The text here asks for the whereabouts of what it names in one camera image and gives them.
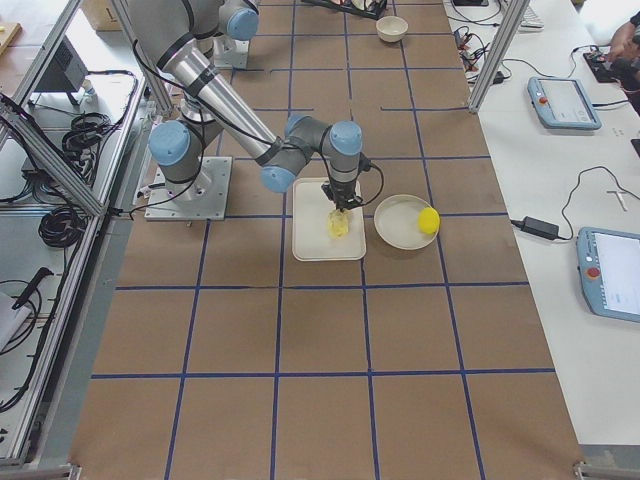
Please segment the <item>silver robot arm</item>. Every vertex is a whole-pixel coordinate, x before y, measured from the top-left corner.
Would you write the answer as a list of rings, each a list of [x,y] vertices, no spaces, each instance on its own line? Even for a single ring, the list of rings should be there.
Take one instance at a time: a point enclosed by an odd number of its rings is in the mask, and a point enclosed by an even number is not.
[[[371,169],[362,152],[362,131],[353,121],[326,124],[308,115],[288,119],[285,135],[272,133],[216,69],[203,42],[226,36],[248,41],[255,36],[259,11],[253,1],[130,1],[128,16],[137,45],[154,70],[171,75],[187,99],[226,130],[261,168],[263,185],[286,192],[319,154],[328,173],[322,190],[339,210],[364,206],[356,192],[361,172]]]
[[[194,36],[207,52],[232,51],[237,41],[249,41],[258,30],[259,12],[253,1],[193,1]]]

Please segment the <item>person hand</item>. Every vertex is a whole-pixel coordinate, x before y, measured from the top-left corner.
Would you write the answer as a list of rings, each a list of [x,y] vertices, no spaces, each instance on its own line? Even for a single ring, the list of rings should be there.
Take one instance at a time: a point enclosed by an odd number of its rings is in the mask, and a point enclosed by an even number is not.
[[[607,54],[609,62],[618,59],[632,60],[636,56],[637,47],[632,41],[624,41],[622,43],[611,43]]]

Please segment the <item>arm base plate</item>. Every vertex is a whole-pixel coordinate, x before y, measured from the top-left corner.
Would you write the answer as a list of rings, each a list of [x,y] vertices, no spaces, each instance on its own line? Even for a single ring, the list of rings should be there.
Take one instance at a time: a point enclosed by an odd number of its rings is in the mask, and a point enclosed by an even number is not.
[[[235,40],[228,36],[214,38],[213,63],[218,69],[239,69],[247,67],[249,41]]]
[[[187,185],[179,188],[167,183],[159,167],[155,183],[161,186],[150,192],[144,217],[148,221],[199,221],[225,219],[233,159],[205,156],[199,176],[189,189],[178,196]]]

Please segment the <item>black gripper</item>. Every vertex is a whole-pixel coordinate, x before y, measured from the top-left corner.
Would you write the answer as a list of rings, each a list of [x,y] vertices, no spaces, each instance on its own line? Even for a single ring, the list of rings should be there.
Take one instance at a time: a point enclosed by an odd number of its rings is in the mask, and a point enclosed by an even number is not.
[[[322,183],[321,189],[336,209],[355,209],[362,206],[362,197],[356,192],[356,182],[337,182],[328,180]]]

